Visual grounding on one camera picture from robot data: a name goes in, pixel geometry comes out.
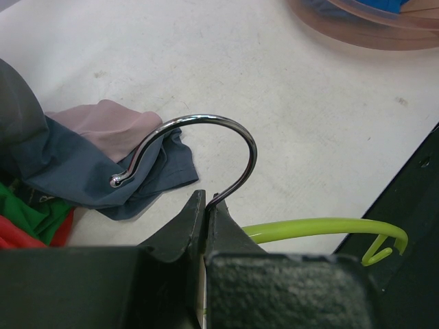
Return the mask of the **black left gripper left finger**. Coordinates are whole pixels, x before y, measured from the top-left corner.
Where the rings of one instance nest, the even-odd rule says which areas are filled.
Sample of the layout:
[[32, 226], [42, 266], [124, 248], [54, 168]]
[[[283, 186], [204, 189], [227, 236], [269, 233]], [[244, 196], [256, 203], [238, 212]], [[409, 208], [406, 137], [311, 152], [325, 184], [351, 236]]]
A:
[[2, 328], [199, 328], [206, 193], [139, 245], [1, 252]]

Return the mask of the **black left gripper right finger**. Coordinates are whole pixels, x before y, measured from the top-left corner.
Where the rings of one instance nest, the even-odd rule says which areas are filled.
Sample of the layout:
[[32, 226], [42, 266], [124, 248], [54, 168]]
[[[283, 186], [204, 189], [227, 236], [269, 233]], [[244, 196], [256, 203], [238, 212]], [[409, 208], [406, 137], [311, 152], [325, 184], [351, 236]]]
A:
[[208, 328], [380, 328], [377, 292], [353, 258], [270, 254], [225, 202], [209, 212]]

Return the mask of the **red tank top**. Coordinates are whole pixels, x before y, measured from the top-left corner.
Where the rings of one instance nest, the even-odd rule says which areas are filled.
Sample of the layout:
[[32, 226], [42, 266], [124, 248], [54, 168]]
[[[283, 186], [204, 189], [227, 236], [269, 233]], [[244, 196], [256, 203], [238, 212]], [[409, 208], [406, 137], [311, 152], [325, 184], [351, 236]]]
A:
[[[72, 208], [60, 227], [56, 230], [49, 247], [64, 247], [71, 233], [73, 225], [74, 208]], [[9, 219], [1, 216], [1, 249], [41, 248], [46, 245], [31, 237]]]

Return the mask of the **blue tank top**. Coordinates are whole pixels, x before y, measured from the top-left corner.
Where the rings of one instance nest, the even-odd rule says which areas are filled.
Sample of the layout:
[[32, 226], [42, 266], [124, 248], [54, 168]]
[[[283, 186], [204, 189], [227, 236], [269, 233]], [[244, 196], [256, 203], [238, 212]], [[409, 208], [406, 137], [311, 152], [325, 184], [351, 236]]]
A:
[[409, 0], [358, 0], [358, 2], [370, 6], [372, 8], [399, 14], [401, 7]]

